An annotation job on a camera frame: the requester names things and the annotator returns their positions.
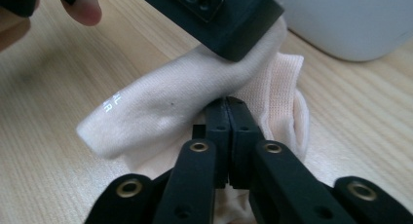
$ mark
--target table surface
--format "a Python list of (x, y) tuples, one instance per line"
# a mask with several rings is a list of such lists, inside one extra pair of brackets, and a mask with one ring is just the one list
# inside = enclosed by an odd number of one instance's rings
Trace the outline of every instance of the table surface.
[[(77, 124), (108, 96), (199, 43), (142, 0), (99, 0), (85, 27), (42, 0), (31, 30), (0, 54), (0, 223), (81, 223), (128, 172), (92, 154)], [(413, 211), (413, 41), (347, 62), (289, 33), (302, 55), (298, 88), (311, 112), (305, 165), (322, 182), (356, 175)]]

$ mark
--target hand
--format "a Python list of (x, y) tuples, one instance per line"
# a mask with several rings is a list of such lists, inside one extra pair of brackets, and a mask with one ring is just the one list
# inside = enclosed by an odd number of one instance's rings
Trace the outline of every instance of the hand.
[[(63, 0), (61, 3), (67, 14), (84, 25), (92, 26), (100, 22), (101, 9), (97, 0), (76, 0), (72, 6)], [(29, 19), (18, 17), (6, 9), (0, 8), (0, 51), (24, 36), (29, 28)]]

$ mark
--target fabric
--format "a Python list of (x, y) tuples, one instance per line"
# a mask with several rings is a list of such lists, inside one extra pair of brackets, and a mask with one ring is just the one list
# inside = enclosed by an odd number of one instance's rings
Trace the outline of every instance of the fabric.
[[(308, 110), (296, 81), (301, 56), (279, 53), (286, 26), (279, 19), (240, 62), (200, 46), (141, 77), (107, 99), (77, 128), (100, 157), (123, 155), (131, 172), (151, 178), (173, 167), (194, 123), (211, 101), (244, 100), (267, 139), (303, 159)], [(252, 223), (247, 191), (217, 190), (214, 223)]]

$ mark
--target white object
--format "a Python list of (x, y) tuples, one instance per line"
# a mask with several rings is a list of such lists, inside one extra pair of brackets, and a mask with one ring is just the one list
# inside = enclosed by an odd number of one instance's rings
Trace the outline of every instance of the white object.
[[(200, 46), (115, 93), (77, 128), (98, 155), (120, 155), (131, 172), (157, 177), (171, 168), (202, 109), (220, 96), (245, 101), (267, 139), (306, 154), (309, 112), (296, 90), (303, 57), (278, 53), (279, 19), (240, 62)], [(215, 224), (253, 223), (246, 190), (217, 191)]]
[(413, 0), (276, 0), (290, 30), (346, 60), (383, 56), (413, 36)]

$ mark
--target white container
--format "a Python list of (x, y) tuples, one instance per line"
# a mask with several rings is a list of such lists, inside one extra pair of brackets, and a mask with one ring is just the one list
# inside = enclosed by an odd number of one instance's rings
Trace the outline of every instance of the white container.
[(413, 36), (413, 0), (276, 0), (290, 30), (346, 60), (383, 56)]

